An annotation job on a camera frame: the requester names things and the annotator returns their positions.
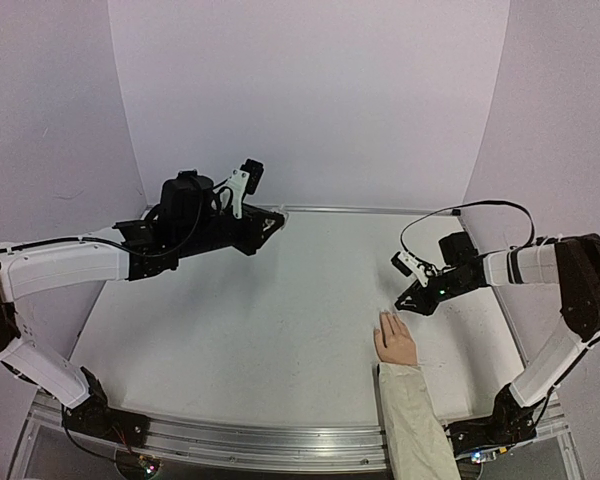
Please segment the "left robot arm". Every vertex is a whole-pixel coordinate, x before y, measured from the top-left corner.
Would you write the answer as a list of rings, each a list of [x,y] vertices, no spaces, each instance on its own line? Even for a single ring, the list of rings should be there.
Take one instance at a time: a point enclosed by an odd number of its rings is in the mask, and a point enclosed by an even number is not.
[[[82,235],[0,242],[0,363],[75,411],[96,437],[111,433],[115,416],[98,379],[70,362],[65,346],[35,332],[37,300],[59,300],[116,281],[148,280],[174,271],[188,257],[233,248],[252,256],[285,225],[285,216],[247,203],[264,174],[248,159],[214,182],[181,171],[162,186],[160,200],[141,219]]]

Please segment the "beige sleeved forearm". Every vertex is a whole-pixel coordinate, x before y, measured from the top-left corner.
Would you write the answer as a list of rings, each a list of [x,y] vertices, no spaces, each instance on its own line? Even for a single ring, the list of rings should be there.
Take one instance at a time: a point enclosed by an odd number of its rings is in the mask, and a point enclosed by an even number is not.
[[[391,472],[396,479],[458,479],[452,448],[414,366],[380,363],[378,385]]]

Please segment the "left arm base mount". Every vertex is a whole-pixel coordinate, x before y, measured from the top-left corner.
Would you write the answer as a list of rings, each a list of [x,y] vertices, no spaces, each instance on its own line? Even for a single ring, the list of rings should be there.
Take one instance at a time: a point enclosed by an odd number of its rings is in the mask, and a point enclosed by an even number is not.
[[[88,385],[88,397],[62,413],[62,425],[71,432],[119,442],[130,448],[143,447],[149,429],[146,415],[113,408],[100,381],[85,367],[80,368]]]

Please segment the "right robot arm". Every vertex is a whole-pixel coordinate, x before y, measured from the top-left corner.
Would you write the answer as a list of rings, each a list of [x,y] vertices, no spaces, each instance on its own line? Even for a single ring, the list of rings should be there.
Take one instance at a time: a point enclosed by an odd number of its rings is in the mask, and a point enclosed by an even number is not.
[[[555,326],[506,391],[520,408],[549,396],[586,351],[600,341],[600,236],[548,237],[509,250],[480,253],[465,232],[439,242],[442,266],[403,249],[392,265],[408,287],[395,307],[423,316],[480,289],[523,287],[555,296]]]

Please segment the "mannequin hand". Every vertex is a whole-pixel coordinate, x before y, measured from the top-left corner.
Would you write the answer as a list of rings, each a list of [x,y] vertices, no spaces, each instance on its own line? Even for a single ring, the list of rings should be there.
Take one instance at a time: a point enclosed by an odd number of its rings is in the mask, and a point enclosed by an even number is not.
[[[374,329],[374,345],[383,363],[418,366],[416,343],[402,320],[394,313],[379,314],[380,326]]]

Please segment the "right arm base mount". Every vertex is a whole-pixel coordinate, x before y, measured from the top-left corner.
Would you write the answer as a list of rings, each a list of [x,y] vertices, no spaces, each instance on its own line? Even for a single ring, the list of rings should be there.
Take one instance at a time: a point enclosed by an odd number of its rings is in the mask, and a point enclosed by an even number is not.
[[[510,447],[536,436],[534,414],[543,399],[521,406],[505,385],[495,396],[492,413],[485,417],[455,421],[445,431],[455,457],[479,450]]]

